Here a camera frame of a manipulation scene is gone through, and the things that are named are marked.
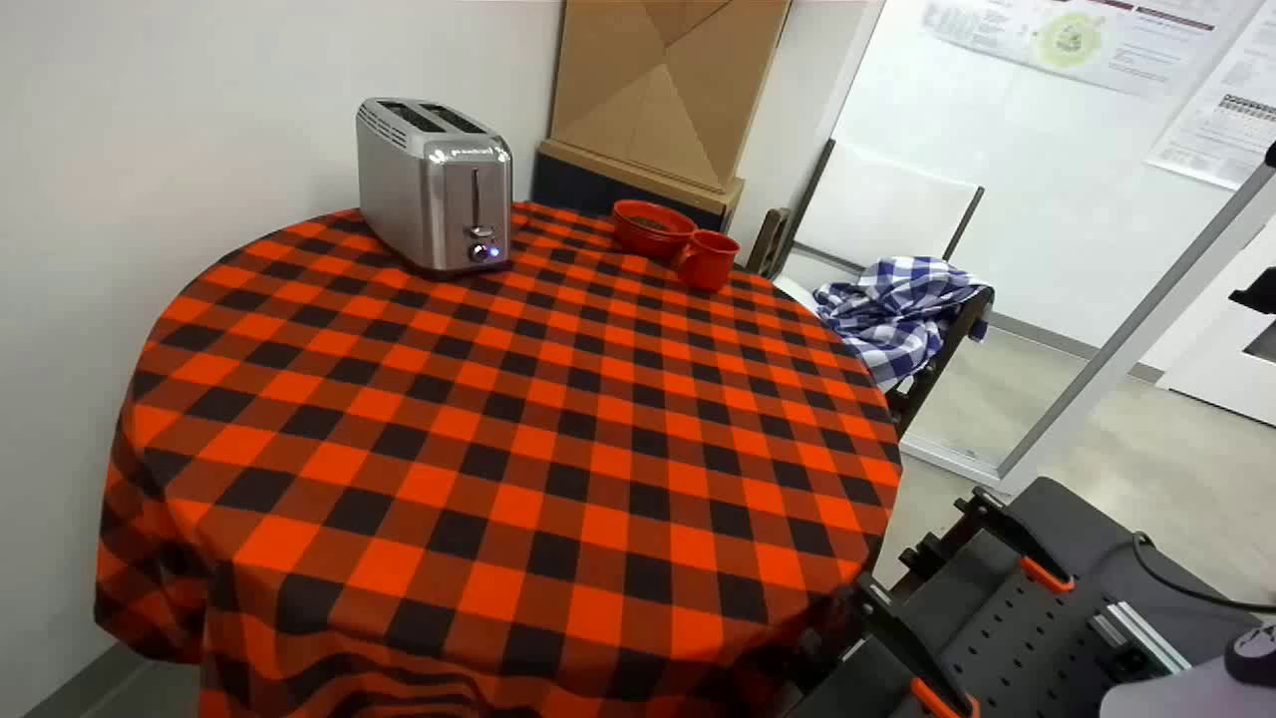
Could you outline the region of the silver two-slot toaster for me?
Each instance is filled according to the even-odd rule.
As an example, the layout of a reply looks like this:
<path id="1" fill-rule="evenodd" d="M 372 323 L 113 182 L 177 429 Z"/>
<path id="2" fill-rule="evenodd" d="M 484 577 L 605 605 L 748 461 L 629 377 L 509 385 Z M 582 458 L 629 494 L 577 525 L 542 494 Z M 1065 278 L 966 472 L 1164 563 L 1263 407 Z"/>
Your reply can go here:
<path id="1" fill-rule="evenodd" d="M 513 150 L 429 98 L 364 98 L 356 111 L 360 212 L 420 270 L 463 274 L 509 259 Z"/>

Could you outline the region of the red cup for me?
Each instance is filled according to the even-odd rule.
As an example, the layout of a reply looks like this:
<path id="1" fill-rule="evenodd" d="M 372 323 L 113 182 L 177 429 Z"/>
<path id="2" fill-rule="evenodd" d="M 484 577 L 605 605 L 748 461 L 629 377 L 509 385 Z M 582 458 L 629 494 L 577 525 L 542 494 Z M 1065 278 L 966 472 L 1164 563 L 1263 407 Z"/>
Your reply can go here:
<path id="1" fill-rule="evenodd" d="M 722 231 L 694 231 L 678 259 L 678 283 L 697 293 L 715 293 L 731 283 L 736 242 Z"/>

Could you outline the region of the red bowl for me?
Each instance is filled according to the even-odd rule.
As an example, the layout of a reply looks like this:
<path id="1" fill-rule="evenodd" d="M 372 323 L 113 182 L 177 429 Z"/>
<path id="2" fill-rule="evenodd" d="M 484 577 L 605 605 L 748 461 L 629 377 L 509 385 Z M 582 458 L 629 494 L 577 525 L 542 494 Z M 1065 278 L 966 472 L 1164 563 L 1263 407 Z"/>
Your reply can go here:
<path id="1" fill-rule="evenodd" d="M 649 198 L 619 198 L 611 207 L 619 231 L 613 239 L 627 252 L 649 254 L 658 263 L 671 263 L 683 254 L 694 218 L 686 218 L 683 212 L 667 207 L 667 204 L 649 204 Z"/>

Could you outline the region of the red black checkered tablecloth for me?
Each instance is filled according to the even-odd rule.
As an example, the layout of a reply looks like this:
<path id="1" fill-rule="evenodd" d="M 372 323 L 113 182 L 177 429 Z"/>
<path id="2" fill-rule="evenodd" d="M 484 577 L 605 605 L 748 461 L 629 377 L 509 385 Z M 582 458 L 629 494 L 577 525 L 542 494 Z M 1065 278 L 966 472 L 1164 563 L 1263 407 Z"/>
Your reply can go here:
<path id="1" fill-rule="evenodd" d="M 883 392 L 758 274 L 691 293 L 528 204 L 440 278 L 334 212 L 145 340 L 97 619 L 199 718 L 748 718 L 899 488 Z"/>

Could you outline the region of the blue white checkered cloth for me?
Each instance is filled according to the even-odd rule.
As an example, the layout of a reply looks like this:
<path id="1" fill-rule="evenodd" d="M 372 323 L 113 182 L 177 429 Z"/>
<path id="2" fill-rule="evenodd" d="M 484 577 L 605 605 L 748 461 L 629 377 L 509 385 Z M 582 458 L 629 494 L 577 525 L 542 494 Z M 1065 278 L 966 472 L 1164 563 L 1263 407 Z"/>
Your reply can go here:
<path id="1" fill-rule="evenodd" d="M 981 278 L 938 254 L 891 254 L 855 278 L 812 289 L 819 319 L 868 365 L 883 392 L 926 371 L 945 351 L 962 308 Z"/>

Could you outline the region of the brown cardboard box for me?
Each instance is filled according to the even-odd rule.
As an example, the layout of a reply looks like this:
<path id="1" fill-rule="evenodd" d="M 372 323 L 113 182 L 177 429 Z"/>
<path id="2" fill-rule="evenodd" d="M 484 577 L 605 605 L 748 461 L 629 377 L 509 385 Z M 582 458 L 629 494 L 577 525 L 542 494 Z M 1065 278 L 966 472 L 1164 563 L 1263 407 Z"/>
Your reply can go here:
<path id="1" fill-rule="evenodd" d="M 549 141 L 735 198 L 787 20 L 791 0 L 564 0 Z"/>

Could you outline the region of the white whiteboard panel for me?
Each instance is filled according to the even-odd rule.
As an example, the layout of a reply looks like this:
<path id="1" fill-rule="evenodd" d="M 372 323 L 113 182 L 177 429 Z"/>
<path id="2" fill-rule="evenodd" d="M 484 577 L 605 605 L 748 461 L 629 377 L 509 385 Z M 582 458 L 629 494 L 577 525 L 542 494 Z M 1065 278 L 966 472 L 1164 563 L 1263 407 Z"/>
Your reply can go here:
<path id="1" fill-rule="evenodd" d="M 847 263 L 885 254 L 950 259 L 981 198 L 981 182 L 835 145 L 806 218 L 798 223 L 798 242 Z"/>

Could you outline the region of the black cart with orange trim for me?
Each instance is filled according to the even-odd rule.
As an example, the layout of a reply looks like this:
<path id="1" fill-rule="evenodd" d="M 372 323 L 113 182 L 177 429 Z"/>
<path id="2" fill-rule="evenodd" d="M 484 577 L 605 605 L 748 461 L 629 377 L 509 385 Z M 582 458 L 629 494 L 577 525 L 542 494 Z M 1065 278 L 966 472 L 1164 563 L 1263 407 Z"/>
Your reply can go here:
<path id="1" fill-rule="evenodd" d="M 892 586 L 831 601 L 783 718 L 1276 718 L 1269 601 L 1219 593 L 1054 478 L 957 510 Z"/>

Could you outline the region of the grey metal pole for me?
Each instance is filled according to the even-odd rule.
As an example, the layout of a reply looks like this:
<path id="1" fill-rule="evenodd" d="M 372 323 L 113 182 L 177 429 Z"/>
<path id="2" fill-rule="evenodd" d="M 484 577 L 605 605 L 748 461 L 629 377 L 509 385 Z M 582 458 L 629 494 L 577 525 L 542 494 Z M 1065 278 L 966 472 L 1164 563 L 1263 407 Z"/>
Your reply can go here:
<path id="1" fill-rule="evenodd" d="M 998 461 L 998 490 L 1024 490 L 1041 461 L 1055 454 L 1087 409 L 1155 348 L 1155 340 L 1192 308 L 1192 297 L 1269 228 L 1276 216 L 1276 145 L 1263 147 L 1252 174 L 1168 263 L 1143 297 L 1119 319 L 1082 375 L 1046 407 L 1030 434 Z"/>

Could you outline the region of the poster with green circle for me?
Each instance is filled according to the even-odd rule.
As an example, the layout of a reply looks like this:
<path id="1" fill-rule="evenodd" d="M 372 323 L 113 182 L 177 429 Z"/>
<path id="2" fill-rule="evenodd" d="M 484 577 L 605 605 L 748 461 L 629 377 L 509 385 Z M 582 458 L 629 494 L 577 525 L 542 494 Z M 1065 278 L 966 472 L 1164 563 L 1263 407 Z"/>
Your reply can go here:
<path id="1" fill-rule="evenodd" d="M 920 24 L 952 48 L 1160 95 L 1257 6 L 1260 0 L 926 0 Z"/>

